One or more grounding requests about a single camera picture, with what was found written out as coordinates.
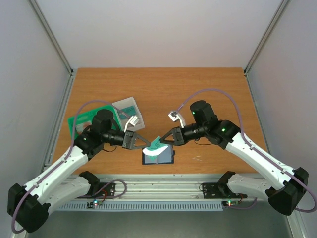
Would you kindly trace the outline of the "dark blue card holder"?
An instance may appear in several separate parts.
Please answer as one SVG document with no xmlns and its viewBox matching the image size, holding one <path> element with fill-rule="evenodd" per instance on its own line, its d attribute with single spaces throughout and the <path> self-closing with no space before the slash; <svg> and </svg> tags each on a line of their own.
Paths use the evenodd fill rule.
<svg viewBox="0 0 317 238">
<path fill-rule="evenodd" d="M 152 152 L 160 152 L 158 155 L 147 155 L 142 152 L 143 165 L 158 165 L 158 164 L 174 164 L 175 151 L 171 145 L 165 145 Z"/>
</svg>

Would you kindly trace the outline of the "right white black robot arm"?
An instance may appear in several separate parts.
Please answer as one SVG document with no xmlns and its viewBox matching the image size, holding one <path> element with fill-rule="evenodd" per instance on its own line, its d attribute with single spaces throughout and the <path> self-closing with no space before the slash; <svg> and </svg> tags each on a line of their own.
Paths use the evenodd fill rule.
<svg viewBox="0 0 317 238">
<path fill-rule="evenodd" d="M 219 120 L 209 103 L 204 100 L 190 106 L 195 123 L 186 125 L 180 113 L 171 111 L 172 121 L 180 121 L 161 139 L 161 143 L 182 146 L 191 140 L 206 138 L 242 159 L 263 179 L 247 178 L 235 172 L 226 172 L 218 181 L 218 190 L 223 196 L 241 193 L 268 201 L 277 212 L 289 216 L 306 193 L 308 172 L 292 168 L 255 144 L 237 125 L 229 120 Z"/>
</svg>

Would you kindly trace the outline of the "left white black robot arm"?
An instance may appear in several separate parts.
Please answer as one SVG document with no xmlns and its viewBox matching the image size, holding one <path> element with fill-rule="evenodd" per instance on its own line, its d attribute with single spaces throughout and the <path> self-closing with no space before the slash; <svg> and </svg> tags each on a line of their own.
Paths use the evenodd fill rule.
<svg viewBox="0 0 317 238">
<path fill-rule="evenodd" d="M 79 197 L 95 197 L 100 180 L 91 172 L 82 172 L 73 182 L 62 184 L 75 170 L 104 150 L 106 143 L 124 149 L 143 149 L 150 142 L 130 130 L 117 126 L 110 110 L 102 109 L 72 141 L 68 150 L 49 168 L 24 185 L 14 184 L 8 191 L 7 212 L 12 217 L 13 233 L 32 233 L 64 203 Z"/>
</svg>

